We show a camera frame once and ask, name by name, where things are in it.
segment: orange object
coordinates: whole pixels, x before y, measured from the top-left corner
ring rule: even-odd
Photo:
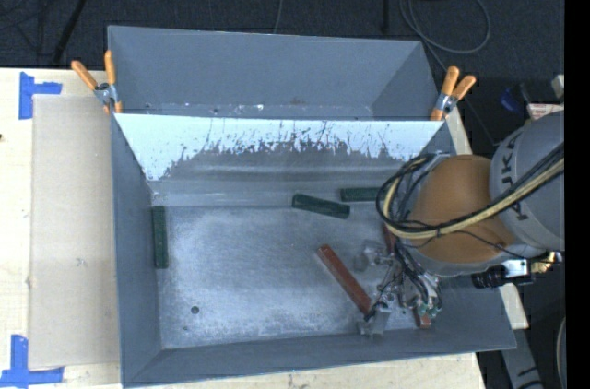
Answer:
[[[481,210],[491,202],[490,165],[490,159],[477,155],[445,159],[421,185],[408,219],[436,225]],[[412,244],[432,260],[465,264],[489,261],[515,240],[497,215],[464,231],[476,238],[457,232],[431,241],[413,240]]]
[[[117,75],[114,70],[114,62],[112,60],[111,50],[107,50],[104,53],[104,69],[107,72],[107,82],[114,86],[117,82]],[[114,111],[120,113],[123,111],[123,103],[120,100],[116,100],[114,103]]]
[[[115,74],[114,62],[112,61],[111,50],[107,50],[104,54],[104,67],[107,74],[107,83],[103,83],[100,86],[88,69],[78,60],[74,60],[70,65],[80,76],[80,79],[82,79],[84,84],[92,89],[97,98],[102,101],[102,109],[106,113],[110,113],[111,111],[111,101],[114,104],[115,112],[123,111],[123,103],[119,100],[116,87],[114,86],[117,76]]]
[[[431,318],[425,313],[424,315],[419,315],[418,311],[414,309],[414,321],[416,322],[416,327],[418,328],[430,328],[432,321]]]
[[[458,79],[459,68],[449,66],[442,82],[441,94],[431,112],[431,120],[442,120],[446,117],[477,81],[473,75],[465,76],[459,84],[457,84]]]
[[[86,67],[79,61],[75,60],[72,62],[72,69],[77,72],[77,75],[80,76],[82,81],[84,81],[84,84],[86,84],[92,90],[94,90],[99,85],[88,69],[86,69]]]
[[[317,254],[362,314],[368,315],[371,311],[371,298],[359,284],[359,281],[347,270],[330,245],[322,245],[318,248]]]

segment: gray metal panel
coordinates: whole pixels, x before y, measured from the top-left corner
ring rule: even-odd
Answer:
[[[507,136],[494,153],[490,167],[492,198],[504,194],[565,136],[565,111],[544,115]],[[499,217],[519,242],[544,250],[565,250],[565,177],[543,184],[530,196],[508,207]]]
[[[417,43],[371,109],[375,118],[428,120],[437,97],[428,59],[422,44]]]
[[[296,119],[317,115],[329,120],[358,115],[361,120],[370,120],[376,115],[406,120],[409,117],[428,117],[436,97],[424,52],[421,45],[414,41],[110,27],[109,46],[113,51],[119,93],[126,112],[154,113],[155,108],[157,113],[188,116],[201,116],[202,112],[210,116],[244,118],[279,116]],[[152,109],[146,109],[146,104],[150,104]],[[239,107],[241,104],[243,109],[234,111],[236,104]],[[265,105],[263,110],[257,109],[259,104]],[[217,106],[218,111],[209,110]],[[450,145],[445,126],[426,149],[451,152]],[[353,329],[356,309],[342,295],[343,291],[337,283],[329,287],[329,276],[318,277],[315,274],[318,269],[309,269],[310,256],[305,253],[311,253],[315,246],[326,240],[342,254],[343,260],[350,262],[354,250],[362,245],[357,242],[364,237],[363,227],[368,225],[371,229],[368,239],[376,238],[372,235],[380,229],[378,217],[372,213],[370,206],[365,205],[364,212],[371,217],[363,215],[363,223],[359,224],[358,230],[346,233],[344,228],[338,227],[338,223],[342,222],[338,218],[317,216],[320,219],[314,219],[316,215],[312,218],[312,212],[291,210],[288,204],[271,201],[269,206],[265,198],[255,200],[254,204],[258,207],[254,209],[242,204],[243,208],[236,212],[237,205],[231,201],[229,204],[203,202],[203,194],[195,194],[207,181],[217,188],[235,188],[246,195],[249,186],[252,186],[250,193],[261,194],[265,187],[256,181],[243,184],[234,181],[233,185],[228,182],[216,186],[215,181],[219,181],[219,177],[207,177],[204,184],[199,184],[192,175],[188,175],[175,181],[169,180],[169,190],[152,190],[150,187],[161,187],[161,184],[148,182],[115,121],[112,121],[112,155],[122,381],[125,386],[178,383],[513,346],[513,333],[500,293],[489,289],[460,289],[453,287],[454,283],[446,287],[444,310],[430,330],[408,328],[407,315],[401,312],[391,323],[394,329],[387,331],[383,337],[370,339],[359,335]],[[336,199],[336,186],[340,181],[350,179],[353,184],[368,181],[368,186],[378,185],[372,182],[383,180],[387,171],[382,159],[377,159],[376,163],[379,164],[363,162],[364,166],[370,166],[364,179],[361,175],[348,177],[344,173],[339,177],[340,171],[328,171],[325,176],[299,178],[304,180],[299,186],[307,184],[310,190],[304,192],[323,195],[324,198],[331,195],[332,199]],[[278,176],[263,179],[264,183],[272,184],[272,191],[287,191],[290,194],[290,187],[298,184],[291,177],[293,174],[289,176],[293,173],[289,164],[283,166]],[[398,166],[396,161],[392,161],[392,168],[394,166]],[[296,172],[295,176],[301,174],[301,171]],[[158,272],[153,267],[150,220],[150,208],[157,203],[172,212],[169,215],[171,268]],[[180,216],[176,214],[181,208],[174,206],[184,206],[186,217],[182,213]],[[199,216],[204,211],[214,216],[208,219],[217,221],[212,228],[207,229],[206,220]],[[240,228],[244,211],[251,214],[248,218],[250,229]],[[266,212],[274,214],[274,222],[264,223]],[[231,214],[235,217],[226,220]],[[178,219],[187,225],[185,230],[174,227],[175,222],[177,225],[180,223]],[[327,223],[330,226],[324,226],[322,230],[323,224]],[[266,234],[274,231],[276,236],[266,241],[264,231],[258,229],[261,224],[272,229],[265,229]],[[238,233],[236,238],[235,233],[227,233],[218,240],[216,233],[223,233],[224,226],[237,228],[243,234]],[[306,235],[305,240],[294,240],[300,227],[317,227],[318,230]],[[277,277],[282,276],[283,279],[273,282],[273,263],[275,267],[280,263],[289,263],[289,247],[296,243],[308,247],[307,252],[293,252],[292,257],[298,257],[297,263],[287,265],[290,267],[286,271],[277,271]],[[208,244],[212,248],[210,251],[207,250]],[[267,256],[270,263],[252,265]],[[213,278],[204,275],[207,263]],[[264,328],[265,324],[275,328],[264,337],[257,335],[254,329],[245,338],[249,341],[234,337],[231,328],[223,330],[219,326],[221,333],[215,333],[210,326],[205,331],[198,325],[193,326],[199,318],[208,318],[210,325],[221,324],[224,312],[227,319],[258,318],[251,309],[246,308],[246,313],[243,307],[240,310],[240,298],[247,297],[247,292],[236,288],[236,284],[248,277],[236,276],[241,270],[258,281],[261,272],[265,274],[263,281],[267,289],[263,289],[263,294],[267,293],[267,299],[261,305],[279,300],[291,311],[297,302],[293,304],[289,290],[295,292],[298,283],[287,271],[291,269],[297,274],[301,266],[308,266],[305,268],[307,274],[302,275],[301,292],[314,292],[314,287],[318,287],[317,296],[331,296],[325,309],[327,313],[336,312],[336,321],[325,329],[331,335],[319,335],[323,332],[318,331],[317,325],[312,322],[306,326],[304,320],[294,315],[291,315],[289,332],[283,334],[272,318],[263,322],[262,326],[259,321],[258,330],[262,332],[268,330]],[[363,283],[368,288],[373,284],[374,277],[358,278],[361,281],[364,279]],[[236,300],[231,295],[234,289],[241,291]],[[286,295],[290,304],[285,302]],[[189,313],[195,305],[202,310]],[[340,305],[346,306],[346,309],[342,310]],[[309,310],[295,309],[294,312]],[[211,315],[207,314],[212,311],[217,312],[217,320],[211,320]],[[163,340],[168,349],[163,349]]]
[[[374,338],[310,336],[164,350],[128,387],[515,348],[497,289],[452,288],[445,296],[444,311],[426,331],[416,328]]]
[[[160,349],[150,191],[111,118],[113,215],[122,380],[132,380]]]
[[[333,118],[371,116],[372,104],[386,86],[392,89],[390,81],[410,55],[403,79],[394,83],[403,93],[394,100],[406,101],[382,115],[423,117],[424,92],[433,88],[423,84],[430,70],[419,63],[424,54],[417,41],[117,26],[108,28],[108,37],[127,112],[147,105],[165,108],[162,113],[265,105],[310,106],[313,112],[321,106]]]

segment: wire bundle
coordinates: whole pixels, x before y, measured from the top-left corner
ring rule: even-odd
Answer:
[[[385,222],[385,227],[395,236],[411,240],[431,240],[450,233],[466,233],[464,229],[475,225],[481,220],[491,218],[513,204],[531,195],[543,184],[563,173],[564,147],[561,142],[545,158],[533,166],[518,181],[498,195],[490,204],[464,215],[437,225],[427,225],[414,221],[394,218],[392,204],[402,179],[409,173],[428,163],[432,155],[422,155],[409,161],[400,171],[389,178],[379,189],[375,205],[377,212]]]

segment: black cable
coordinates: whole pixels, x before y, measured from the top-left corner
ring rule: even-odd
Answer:
[[[531,381],[529,383],[524,383],[523,385],[518,386],[518,389],[529,389],[530,387],[540,386],[543,387],[543,382],[540,380]]]
[[[52,3],[53,1],[55,1],[55,0],[38,0],[38,8],[39,8],[39,10],[37,10],[35,13],[33,13],[31,15],[31,17],[27,17],[27,18],[22,19],[22,20],[20,20],[18,22],[15,22],[15,20],[6,13],[7,11],[5,9],[3,9],[4,12],[5,12],[4,15],[6,16],[6,18],[8,18],[11,21],[11,24],[8,27],[17,27],[18,32],[23,37],[23,39],[25,40],[25,42],[27,43],[27,45],[32,50],[35,51],[35,53],[37,55],[37,58],[38,58],[37,59],[37,63],[40,62],[40,60],[39,60],[39,57],[40,56],[48,56],[48,55],[52,54],[51,52],[46,52],[46,53],[43,52],[42,51],[42,46],[43,46],[43,43],[44,43],[44,23],[45,23],[45,19],[46,19],[46,15],[47,15],[46,12],[47,12],[47,9],[49,7],[49,4]],[[25,32],[25,30],[20,27],[20,24],[21,23],[23,23],[26,20],[29,20],[30,18],[35,17],[35,16],[38,17],[38,21],[37,21],[37,43],[35,43],[29,37],[29,35]]]
[[[428,302],[428,289],[426,285],[420,280],[419,275],[424,274],[424,270],[416,263],[416,260],[410,253],[407,252],[400,240],[395,241],[394,246],[395,257],[402,265],[404,273],[409,277],[412,284],[418,289],[420,297],[424,302]]]
[[[409,20],[409,18],[407,17],[406,13],[403,11],[401,6],[400,6],[400,11],[402,11],[402,17],[404,17],[404,19],[406,20],[406,23],[410,26],[410,28],[412,28],[414,31],[416,31],[414,29],[414,26],[411,23],[411,20]],[[490,16],[487,11],[485,11],[485,14],[486,14],[486,20],[490,21]],[[417,34],[419,37],[421,37],[421,32],[417,31]],[[477,51],[477,50],[483,48],[483,46],[488,42],[489,39],[490,39],[490,24],[488,25],[488,30],[487,30],[486,36],[484,38],[484,41],[479,45],[479,47],[476,50],[475,49],[472,49],[472,50]],[[432,57],[436,60],[436,62],[439,64],[439,66],[442,68],[442,70],[446,72],[447,66],[443,63],[441,58],[438,56],[438,54],[432,48],[432,46],[430,44],[430,40],[426,39],[426,40],[423,40],[423,42],[424,42],[424,45],[426,46],[426,48],[428,49],[428,51],[431,53]],[[442,48],[446,52],[450,51],[450,49],[447,49],[446,47],[439,46],[439,48]],[[494,138],[491,136],[490,131],[488,130],[488,127],[486,127],[485,123],[483,122],[483,120],[479,116],[478,111],[476,111],[476,109],[473,107],[473,105],[469,101],[469,98],[464,97],[464,102],[465,102],[466,106],[469,108],[469,110],[475,116],[476,121],[478,122],[479,126],[483,130],[484,135],[486,136],[486,138],[488,139],[488,141],[490,142],[492,147],[497,147],[499,142],[494,140]]]
[[[426,239],[426,241],[424,243],[421,243],[420,245],[410,245],[408,243],[404,243],[404,246],[406,248],[411,248],[412,250],[419,250],[420,248],[425,247],[427,244],[429,244],[433,240],[436,240],[437,238],[438,237],[430,237],[429,239]]]
[[[507,250],[506,248],[504,248],[503,246],[494,243],[494,242],[490,242],[484,238],[481,238],[480,236],[476,235],[475,233],[472,233],[471,231],[467,231],[467,230],[458,230],[458,231],[454,231],[453,233],[460,233],[462,235],[468,235],[472,238],[475,238],[476,240],[479,240],[482,243],[486,243],[487,245],[491,246],[492,248],[495,248],[496,250],[500,251],[500,252],[504,252],[509,254],[510,256],[517,258],[519,260],[528,260],[528,258],[526,258],[525,256],[522,256],[518,253],[513,253],[509,250]]]
[[[393,265],[390,265],[389,268],[387,269],[387,274],[385,275],[385,277],[387,277],[387,275],[390,273],[390,271],[392,270]],[[381,299],[381,297],[384,295],[385,290],[391,286],[393,283],[395,283],[399,278],[401,278],[401,273],[398,273],[396,275],[393,275],[391,279],[389,279],[388,281],[382,282],[380,284],[380,291],[379,291],[379,295],[377,296],[377,299],[375,299],[375,303],[372,305],[372,309],[369,312],[369,314],[367,315],[367,318],[370,318],[372,316],[375,315],[375,309],[377,308],[377,305],[379,304],[379,300]]]
[[[5,15],[8,15],[8,14],[14,12],[18,6],[20,6],[21,4],[23,4],[26,1],[27,0],[17,0],[17,2],[9,9],[3,8],[2,12],[0,12],[0,16],[5,16]]]
[[[420,232],[420,231],[428,231],[431,230],[433,228],[443,228],[443,227],[450,227],[453,226],[456,223],[462,222],[464,220],[467,220],[469,218],[474,217],[477,214],[480,214],[482,212],[484,212],[485,210],[496,206],[498,203],[501,202],[501,200],[503,200],[505,197],[507,197],[508,195],[514,193],[516,190],[518,190],[523,184],[527,183],[531,178],[533,178],[534,176],[536,176],[540,171],[546,171],[550,166],[554,165],[557,163],[557,161],[559,161],[561,158],[563,158],[564,155],[564,145],[563,142],[560,143],[557,147],[553,148],[548,155],[546,155],[543,159],[541,159],[540,161],[538,161],[532,168],[530,168],[525,174],[523,174],[516,182],[513,183],[513,185],[511,187],[509,187],[508,189],[506,189],[503,193],[499,194],[494,200],[492,200],[487,206],[481,208],[480,210],[476,210],[470,214],[465,214],[462,217],[459,218],[454,218],[452,220],[449,220],[447,222],[438,224],[438,225],[426,225],[426,226],[419,226],[419,227],[408,227],[408,226],[404,226],[402,223],[398,223],[394,220],[391,220],[389,217],[387,217],[381,207],[381,197],[384,194],[384,191],[388,188],[388,186],[390,184],[392,184],[396,179],[400,178],[401,176],[407,174],[407,170],[409,170],[412,167],[412,163],[414,160],[411,160],[409,163],[407,163],[407,165],[405,165],[406,167],[402,167],[396,174],[394,174],[391,178],[389,178],[380,188],[379,191],[377,192],[377,197],[375,199],[375,205],[377,208],[377,212],[379,214],[379,216],[382,218],[382,220],[387,223],[388,225],[391,225],[392,227],[396,227],[402,231],[405,232]],[[419,166],[423,166],[425,161],[422,161],[417,167]],[[561,171],[560,173],[557,173],[555,176],[551,177],[548,179],[548,181],[551,181],[552,179],[556,178],[557,176],[559,176],[560,174],[562,174],[563,171]],[[535,192],[536,189],[533,189],[532,191],[529,191],[526,195],[522,196],[521,198],[519,198],[519,200],[523,200],[525,197],[528,197],[529,195],[531,195],[532,193]],[[504,208],[498,210],[498,212],[496,213],[499,214],[500,212],[502,212],[503,210],[505,210],[506,208],[510,207],[511,204],[508,204],[507,206],[505,206]]]
[[[415,182],[411,182],[412,181],[412,176],[414,175],[414,171],[412,171],[409,174],[409,177],[407,178],[407,182],[410,184],[410,186],[408,187],[406,193],[404,194],[404,196],[402,197],[402,201],[399,205],[399,211],[397,212],[397,217],[399,221],[402,220],[402,217],[404,215],[407,214],[406,212],[406,206],[407,206],[407,201],[409,200],[410,196],[412,196],[412,194],[414,193],[414,190],[419,186],[419,184],[424,180],[424,178],[426,178],[426,176],[428,176],[429,171],[424,171]]]
[[[28,20],[29,18],[26,18],[25,20],[21,20],[19,22],[15,22],[15,20],[11,17],[11,13],[13,12],[14,8],[16,8],[17,5],[19,5],[22,1],[24,0],[18,0],[18,2],[11,8],[11,10],[7,10],[4,5],[0,2],[0,9],[2,9],[3,12],[3,16],[6,17],[9,21],[10,21],[10,25],[5,26],[1,29],[7,29],[7,28],[11,28],[11,27],[16,27],[18,32],[20,33],[20,35],[22,36],[22,38],[24,39],[25,43],[32,49],[35,51],[35,53],[38,52],[38,46],[34,43],[34,41],[32,41],[29,37],[29,35],[27,34],[27,32],[22,29],[22,27],[20,27],[20,24],[25,21]]]
[[[524,376],[525,374],[528,374],[528,373],[536,371],[536,370],[537,370],[537,366],[533,366],[532,368],[529,368],[528,370],[520,371],[517,374],[517,376],[520,378],[521,376]]]
[[[490,40],[490,35],[491,35],[490,13],[488,12],[488,9],[484,6],[484,4],[481,0],[475,0],[475,1],[478,3],[478,5],[481,8],[481,11],[483,12],[483,15],[486,19],[486,34],[484,36],[484,39],[479,43],[479,45],[477,45],[474,48],[465,49],[465,50],[459,50],[459,49],[444,46],[444,45],[430,39],[429,37],[427,37],[426,34],[420,29],[420,27],[418,25],[418,20],[416,18],[416,14],[414,13],[414,6],[412,5],[411,1],[412,0],[399,0],[399,10],[402,14],[402,17],[404,18],[406,23],[409,25],[409,27],[412,30],[414,30],[416,32],[416,34],[421,39],[424,40],[425,43],[428,43],[429,45],[431,45],[433,47],[436,47],[436,48],[443,50],[444,52],[448,52],[448,53],[472,54],[472,53],[476,53],[476,52],[480,51]],[[404,2],[406,2],[407,9],[409,11],[409,15],[406,13],[406,10],[404,9]]]
[[[55,1],[55,0],[50,0],[50,1],[49,1],[49,5],[50,5],[50,4],[52,4],[54,1]],[[4,8],[3,10],[5,10],[5,13],[2,13],[2,12],[0,12],[0,15],[1,15],[1,16],[4,16],[4,17],[6,17],[6,18],[8,18],[9,20],[11,20],[11,23],[10,23],[10,24],[8,24],[8,25],[5,25],[5,26],[3,26],[3,27],[0,27],[0,30],[9,29],[9,28],[15,27],[15,26],[17,26],[17,25],[20,25],[20,24],[22,24],[22,23],[24,23],[24,22],[26,22],[26,21],[30,20],[31,18],[34,18],[34,17],[38,16],[38,15],[41,13],[41,11],[42,11],[42,9],[38,9],[37,11],[35,11],[35,12],[32,12],[32,13],[30,13],[30,14],[26,15],[24,18],[22,18],[22,19],[20,19],[20,20],[18,20],[18,21],[14,21],[14,20],[13,20],[13,19],[12,19],[12,18],[9,16],[9,15],[10,15],[9,13],[10,13],[11,11],[10,11],[9,9],[6,9],[6,8]]]

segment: bin floor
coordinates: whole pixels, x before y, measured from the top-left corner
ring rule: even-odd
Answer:
[[[170,266],[158,270],[162,346],[186,348],[356,333],[361,318],[316,255],[329,244],[368,294],[385,266],[353,268],[365,240],[383,241],[372,203],[347,219],[290,207],[169,206]],[[395,307],[388,329],[414,328]]]

